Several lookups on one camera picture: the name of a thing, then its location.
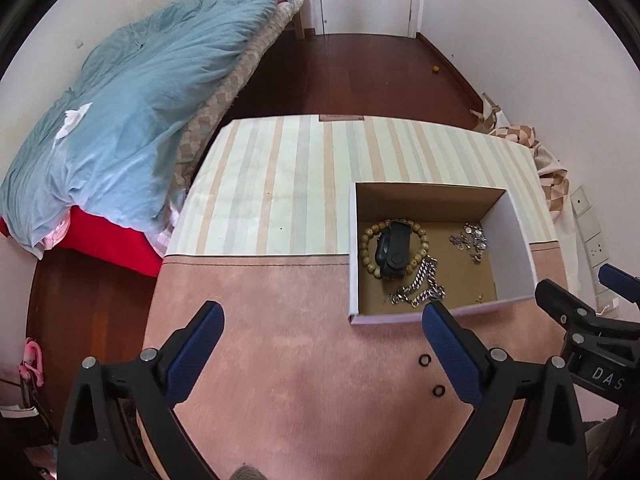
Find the blue gripper pad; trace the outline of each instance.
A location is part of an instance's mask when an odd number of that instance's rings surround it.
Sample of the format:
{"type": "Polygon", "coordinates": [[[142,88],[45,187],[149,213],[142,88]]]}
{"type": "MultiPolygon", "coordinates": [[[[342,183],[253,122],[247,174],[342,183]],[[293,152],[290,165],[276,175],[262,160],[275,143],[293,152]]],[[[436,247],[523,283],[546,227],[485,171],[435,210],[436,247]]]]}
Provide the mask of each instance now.
{"type": "Polygon", "coordinates": [[[224,329],[225,313],[215,304],[167,370],[164,398],[169,406],[187,400],[224,329]]]}
{"type": "Polygon", "coordinates": [[[640,305],[640,280],[610,264],[598,271],[598,280],[627,301],[640,305]]]}
{"type": "Polygon", "coordinates": [[[482,402],[480,370],[431,303],[422,312],[422,332],[436,352],[458,398],[477,408],[482,402]]]}

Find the cardboard box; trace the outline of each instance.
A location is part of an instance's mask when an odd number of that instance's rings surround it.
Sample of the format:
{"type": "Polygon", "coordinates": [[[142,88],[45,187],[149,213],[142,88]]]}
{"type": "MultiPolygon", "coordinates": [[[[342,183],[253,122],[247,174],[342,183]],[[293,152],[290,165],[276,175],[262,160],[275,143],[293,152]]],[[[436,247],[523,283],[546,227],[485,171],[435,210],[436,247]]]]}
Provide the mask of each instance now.
{"type": "MultiPolygon", "coordinates": [[[[352,324],[420,321],[423,305],[392,305],[386,295],[404,280],[377,280],[362,265],[358,240],[364,230],[385,219],[405,218],[418,222],[429,237],[429,256],[436,258],[436,281],[446,289],[443,304],[455,316],[487,312],[533,298],[536,271],[522,224],[509,192],[491,187],[359,182],[350,194],[350,305],[352,324]],[[466,250],[449,240],[466,222],[480,222],[487,240],[482,261],[476,264],[466,250]]],[[[374,237],[369,254],[376,252],[374,237]]],[[[420,246],[412,234],[410,254],[420,246]]]]}

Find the silver chain necklace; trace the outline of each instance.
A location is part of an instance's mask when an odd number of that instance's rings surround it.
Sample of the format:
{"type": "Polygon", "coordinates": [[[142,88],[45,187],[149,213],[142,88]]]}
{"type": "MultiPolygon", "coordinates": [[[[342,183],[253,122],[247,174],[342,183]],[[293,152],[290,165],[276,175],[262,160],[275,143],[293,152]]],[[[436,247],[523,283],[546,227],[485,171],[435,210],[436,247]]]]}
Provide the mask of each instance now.
{"type": "Polygon", "coordinates": [[[445,290],[444,287],[438,285],[436,282],[436,267],[438,261],[430,256],[425,256],[415,273],[415,278],[409,286],[401,286],[394,294],[389,294],[386,298],[393,305],[404,302],[410,304],[413,308],[418,308],[427,300],[442,301],[444,299],[445,290]],[[427,279],[427,288],[418,294],[412,300],[409,298],[410,294],[418,291],[425,278],[427,279]]]}
{"type": "Polygon", "coordinates": [[[466,249],[474,263],[479,264],[482,260],[486,250],[486,237],[480,224],[466,223],[464,230],[458,236],[450,236],[449,241],[460,251],[466,249]]]}

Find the light switch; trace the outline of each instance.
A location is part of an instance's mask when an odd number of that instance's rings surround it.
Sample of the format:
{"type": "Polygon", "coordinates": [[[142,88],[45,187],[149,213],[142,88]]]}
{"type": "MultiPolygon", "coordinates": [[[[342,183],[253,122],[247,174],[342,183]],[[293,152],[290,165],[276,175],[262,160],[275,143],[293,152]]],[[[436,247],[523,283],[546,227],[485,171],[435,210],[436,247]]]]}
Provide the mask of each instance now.
{"type": "Polygon", "coordinates": [[[594,207],[588,208],[587,211],[578,216],[576,222],[583,242],[588,242],[596,234],[602,231],[602,227],[600,227],[600,219],[598,218],[596,208],[594,207]]]}
{"type": "Polygon", "coordinates": [[[574,213],[576,216],[580,216],[591,207],[591,203],[587,198],[584,186],[580,186],[571,194],[571,204],[574,206],[574,213]]]}

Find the light blue duvet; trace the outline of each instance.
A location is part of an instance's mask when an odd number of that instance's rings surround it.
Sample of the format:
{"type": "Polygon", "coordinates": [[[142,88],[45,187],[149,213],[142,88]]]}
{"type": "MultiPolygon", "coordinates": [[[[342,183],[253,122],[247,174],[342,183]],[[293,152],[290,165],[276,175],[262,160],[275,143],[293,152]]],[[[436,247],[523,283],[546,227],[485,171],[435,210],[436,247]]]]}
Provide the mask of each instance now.
{"type": "Polygon", "coordinates": [[[275,8],[276,0],[183,0],[96,47],[5,176],[0,216],[12,236],[38,254],[35,245],[72,205],[160,232],[178,131],[275,8]],[[89,102],[84,119],[54,146],[65,111],[89,102]]]}

